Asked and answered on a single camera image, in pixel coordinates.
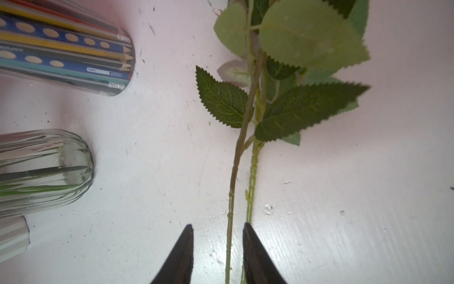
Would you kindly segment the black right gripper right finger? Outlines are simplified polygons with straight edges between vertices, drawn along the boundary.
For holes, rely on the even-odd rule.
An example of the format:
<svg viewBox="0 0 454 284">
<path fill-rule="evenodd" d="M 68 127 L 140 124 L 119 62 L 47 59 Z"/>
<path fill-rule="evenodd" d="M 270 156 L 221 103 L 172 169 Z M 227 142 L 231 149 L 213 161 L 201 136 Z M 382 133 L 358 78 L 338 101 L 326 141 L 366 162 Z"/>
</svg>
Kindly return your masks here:
<svg viewBox="0 0 454 284">
<path fill-rule="evenodd" d="M 248 222 L 244 224 L 243 265 L 247 284 L 286 284 L 262 245 L 257 233 Z"/>
</svg>

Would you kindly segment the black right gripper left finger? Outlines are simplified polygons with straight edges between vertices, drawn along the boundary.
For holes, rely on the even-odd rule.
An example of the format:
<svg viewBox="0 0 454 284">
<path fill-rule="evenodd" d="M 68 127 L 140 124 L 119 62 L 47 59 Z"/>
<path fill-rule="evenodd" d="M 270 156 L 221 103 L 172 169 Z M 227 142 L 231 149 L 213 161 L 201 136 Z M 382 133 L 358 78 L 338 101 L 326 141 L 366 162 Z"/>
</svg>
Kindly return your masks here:
<svg viewBox="0 0 454 284">
<path fill-rule="evenodd" d="M 190 284 L 194 261 L 193 252 L 193 227 L 188 224 L 151 284 Z"/>
</svg>

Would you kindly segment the white ribbed ceramic vase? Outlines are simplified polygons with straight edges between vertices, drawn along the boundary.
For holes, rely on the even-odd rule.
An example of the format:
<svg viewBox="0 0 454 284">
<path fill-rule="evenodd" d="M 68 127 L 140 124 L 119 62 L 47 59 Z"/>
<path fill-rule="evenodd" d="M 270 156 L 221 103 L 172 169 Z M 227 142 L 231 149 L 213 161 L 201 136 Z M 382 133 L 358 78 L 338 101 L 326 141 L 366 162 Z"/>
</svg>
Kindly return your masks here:
<svg viewBox="0 0 454 284">
<path fill-rule="evenodd" d="M 25 252 L 29 245 L 30 231 L 23 216 L 1 219 L 1 263 Z"/>
</svg>

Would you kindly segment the clear ribbed glass vase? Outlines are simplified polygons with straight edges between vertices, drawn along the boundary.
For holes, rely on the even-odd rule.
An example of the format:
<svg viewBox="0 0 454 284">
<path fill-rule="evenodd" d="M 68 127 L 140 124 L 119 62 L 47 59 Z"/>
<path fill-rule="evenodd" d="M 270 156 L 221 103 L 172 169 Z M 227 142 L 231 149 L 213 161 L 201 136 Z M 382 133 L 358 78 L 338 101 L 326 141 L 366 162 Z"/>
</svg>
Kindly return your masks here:
<svg viewBox="0 0 454 284">
<path fill-rule="evenodd" d="M 77 134 L 61 129 L 1 135 L 1 217 L 69 205 L 95 176 L 93 154 Z"/>
</svg>

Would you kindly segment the pink peony flower branch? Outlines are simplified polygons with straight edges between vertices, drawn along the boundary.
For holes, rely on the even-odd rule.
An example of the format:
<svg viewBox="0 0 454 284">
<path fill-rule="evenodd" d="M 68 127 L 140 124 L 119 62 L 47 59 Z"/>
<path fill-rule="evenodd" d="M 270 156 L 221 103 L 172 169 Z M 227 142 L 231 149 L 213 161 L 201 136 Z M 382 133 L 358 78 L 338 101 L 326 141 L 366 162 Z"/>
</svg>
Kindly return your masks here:
<svg viewBox="0 0 454 284">
<path fill-rule="evenodd" d="M 196 67 L 197 90 L 203 106 L 221 123 L 235 129 L 240 134 L 235 146 L 234 163 L 231 172 L 227 211 L 227 243 L 225 259 L 225 283 L 231 280 L 231 250 L 234 224 L 235 188 L 238 168 L 244 150 L 253 148 L 253 157 L 259 152 L 254 136 L 247 136 L 247 128 L 256 106 L 263 106 L 255 97 L 259 93 L 259 80 L 264 63 L 264 53 L 253 52 L 253 27 L 259 25 L 272 4 L 271 1 L 229 2 L 227 9 L 220 12 L 214 30 L 221 43 L 231 52 L 246 58 L 246 71 L 251 83 L 248 93 L 229 82 L 218 82 L 201 67 Z"/>
</svg>

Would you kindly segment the light pink rose stem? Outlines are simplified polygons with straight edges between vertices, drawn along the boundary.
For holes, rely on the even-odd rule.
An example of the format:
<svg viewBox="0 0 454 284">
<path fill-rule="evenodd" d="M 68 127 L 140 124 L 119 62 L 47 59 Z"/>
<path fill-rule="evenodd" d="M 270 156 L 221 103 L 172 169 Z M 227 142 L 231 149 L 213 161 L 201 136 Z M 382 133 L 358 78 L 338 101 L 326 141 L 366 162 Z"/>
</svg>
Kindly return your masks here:
<svg viewBox="0 0 454 284">
<path fill-rule="evenodd" d="M 368 1 L 271 2 L 252 34 L 253 52 L 264 53 L 255 96 L 264 105 L 255 107 L 247 128 L 259 149 L 257 157 L 251 146 L 246 149 L 252 151 L 247 221 L 252 219 L 258 156 L 264 145 L 281 140 L 299 146 L 302 130 L 355 109 L 368 89 L 334 78 L 337 71 L 370 59 L 364 43 Z M 236 56 L 238 60 L 220 67 L 220 82 L 248 93 L 246 58 Z"/>
</svg>

